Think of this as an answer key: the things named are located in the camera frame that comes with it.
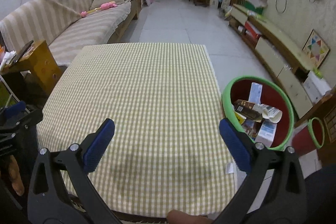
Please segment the dark brown box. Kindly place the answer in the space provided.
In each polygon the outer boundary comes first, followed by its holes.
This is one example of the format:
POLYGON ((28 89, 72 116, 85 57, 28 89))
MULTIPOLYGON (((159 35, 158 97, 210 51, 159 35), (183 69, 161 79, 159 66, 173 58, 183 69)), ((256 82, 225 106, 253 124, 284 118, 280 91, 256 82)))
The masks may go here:
POLYGON ((234 109, 236 112, 244 115, 249 120, 254 122, 261 122, 263 119, 261 114, 252 109, 255 104, 256 103, 252 103, 246 100, 237 100, 234 103, 234 109))

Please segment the chinese checkers board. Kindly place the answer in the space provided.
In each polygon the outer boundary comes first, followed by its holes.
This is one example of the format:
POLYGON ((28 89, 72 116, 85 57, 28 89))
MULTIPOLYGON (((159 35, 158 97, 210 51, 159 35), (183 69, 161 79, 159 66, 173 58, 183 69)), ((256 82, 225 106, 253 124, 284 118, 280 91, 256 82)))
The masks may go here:
POLYGON ((312 30, 302 51, 313 65, 319 68, 330 53, 330 47, 315 30, 312 30))

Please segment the long wooden tv cabinet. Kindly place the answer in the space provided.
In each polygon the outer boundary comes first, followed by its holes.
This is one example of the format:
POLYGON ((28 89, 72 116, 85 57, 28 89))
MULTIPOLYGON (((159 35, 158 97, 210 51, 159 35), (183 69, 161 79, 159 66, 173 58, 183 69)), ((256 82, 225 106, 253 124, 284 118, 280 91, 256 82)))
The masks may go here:
POLYGON ((335 97, 335 89, 319 95, 313 84, 304 87, 314 76, 323 78, 297 44, 269 19, 241 5, 233 5, 229 19, 230 26, 286 92, 298 116, 297 123, 321 114, 335 97))

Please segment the wooden side table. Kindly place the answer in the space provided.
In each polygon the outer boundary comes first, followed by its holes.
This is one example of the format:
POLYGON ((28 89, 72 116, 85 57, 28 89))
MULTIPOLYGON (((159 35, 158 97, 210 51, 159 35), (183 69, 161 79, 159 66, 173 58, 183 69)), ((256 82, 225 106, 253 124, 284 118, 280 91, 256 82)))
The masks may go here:
POLYGON ((49 96, 62 76, 47 42, 34 42, 31 50, 14 65, 6 65, 1 71, 2 75, 29 71, 45 95, 49 96))

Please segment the pink toy wand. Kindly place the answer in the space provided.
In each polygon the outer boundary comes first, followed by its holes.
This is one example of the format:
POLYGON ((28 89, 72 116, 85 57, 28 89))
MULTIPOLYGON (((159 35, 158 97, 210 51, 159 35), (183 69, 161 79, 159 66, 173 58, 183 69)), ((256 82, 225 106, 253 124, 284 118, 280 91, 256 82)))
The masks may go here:
POLYGON ((108 10, 111 8, 115 8, 117 7, 116 2, 112 1, 112 2, 107 2, 107 3, 103 3, 102 5, 100 5, 100 7, 97 7, 95 9, 89 10, 89 11, 83 11, 80 13, 82 18, 85 18, 86 16, 93 14, 95 12, 99 12, 99 11, 104 11, 104 10, 108 10))

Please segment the green box with papers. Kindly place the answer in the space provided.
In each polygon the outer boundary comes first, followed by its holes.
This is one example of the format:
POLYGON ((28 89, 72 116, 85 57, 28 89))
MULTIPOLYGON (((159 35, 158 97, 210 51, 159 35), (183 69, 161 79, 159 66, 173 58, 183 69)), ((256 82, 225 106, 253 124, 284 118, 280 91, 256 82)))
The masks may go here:
POLYGON ((262 15, 264 9, 268 6, 267 0, 245 0, 243 6, 251 11, 256 12, 257 14, 262 15))

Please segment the red bin green rim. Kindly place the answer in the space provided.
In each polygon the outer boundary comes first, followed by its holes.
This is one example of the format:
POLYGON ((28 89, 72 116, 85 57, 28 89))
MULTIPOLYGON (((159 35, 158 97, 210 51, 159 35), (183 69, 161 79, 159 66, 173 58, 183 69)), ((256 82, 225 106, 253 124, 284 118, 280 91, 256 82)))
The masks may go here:
POLYGON ((281 151, 291 137, 294 111, 288 96, 276 84, 254 76, 229 82, 222 92, 226 118, 240 132, 281 151))

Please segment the green checkered tablecloth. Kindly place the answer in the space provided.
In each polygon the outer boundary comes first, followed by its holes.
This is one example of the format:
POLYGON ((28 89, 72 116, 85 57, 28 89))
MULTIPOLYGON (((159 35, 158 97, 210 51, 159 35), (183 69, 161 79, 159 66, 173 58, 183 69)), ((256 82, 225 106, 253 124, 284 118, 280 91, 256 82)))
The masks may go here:
POLYGON ((105 44, 84 47, 65 70, 37 136, 40 147, 61 151, 109 118, 115 134, 89 178, 112 210, 208 215, 237 190, 219 134, 223 117, 205 46, 105 44))

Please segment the small red bin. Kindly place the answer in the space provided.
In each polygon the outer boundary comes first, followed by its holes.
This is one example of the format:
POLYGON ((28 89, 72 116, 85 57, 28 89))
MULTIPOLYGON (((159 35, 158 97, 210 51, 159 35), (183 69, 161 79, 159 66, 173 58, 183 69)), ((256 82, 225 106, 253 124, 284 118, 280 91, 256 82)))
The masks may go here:
POLYGON ((321 119, 311 118, 307 125, 293 137, 291 146, 300 157, 323 147, 325 129, 321 119))

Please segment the beige striped sofa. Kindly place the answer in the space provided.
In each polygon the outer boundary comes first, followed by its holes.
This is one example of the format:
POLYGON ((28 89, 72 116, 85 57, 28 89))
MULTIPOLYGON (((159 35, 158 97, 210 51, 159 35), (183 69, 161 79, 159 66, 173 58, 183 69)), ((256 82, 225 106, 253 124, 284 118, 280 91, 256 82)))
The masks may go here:
POLYGON ((32 0, 1 20, 1 41, 19 52, 31 40, 46 41, 59 65, 69 65, 85 46, 118 43, 137 16, 137 0, 95 12, 93 0, 32 0))

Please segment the yellow white package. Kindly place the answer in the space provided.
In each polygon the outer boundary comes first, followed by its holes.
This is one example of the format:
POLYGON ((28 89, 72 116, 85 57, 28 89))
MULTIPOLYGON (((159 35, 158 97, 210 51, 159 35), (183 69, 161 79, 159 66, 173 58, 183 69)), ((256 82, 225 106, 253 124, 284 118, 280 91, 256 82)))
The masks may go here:
POLYGON ((235 111, 234 113, 235 113, 235 116, 236 116, 236 118, 237 118, 239 124, 242 125, 242 124, 245 122, 246 117, 245 117, 244 115, 242 115, 242 114, 236 112, 236 111, 235 111))

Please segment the blue white toothpaste box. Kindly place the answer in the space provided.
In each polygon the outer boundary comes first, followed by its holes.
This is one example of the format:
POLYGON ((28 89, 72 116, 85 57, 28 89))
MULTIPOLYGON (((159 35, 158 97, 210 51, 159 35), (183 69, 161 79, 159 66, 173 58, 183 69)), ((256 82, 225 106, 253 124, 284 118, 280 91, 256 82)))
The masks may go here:
POLYGON ((263 86, 259 83, 252 83, 248 101, 256 104, 261 104, 261 94, 262 94, 263 86))

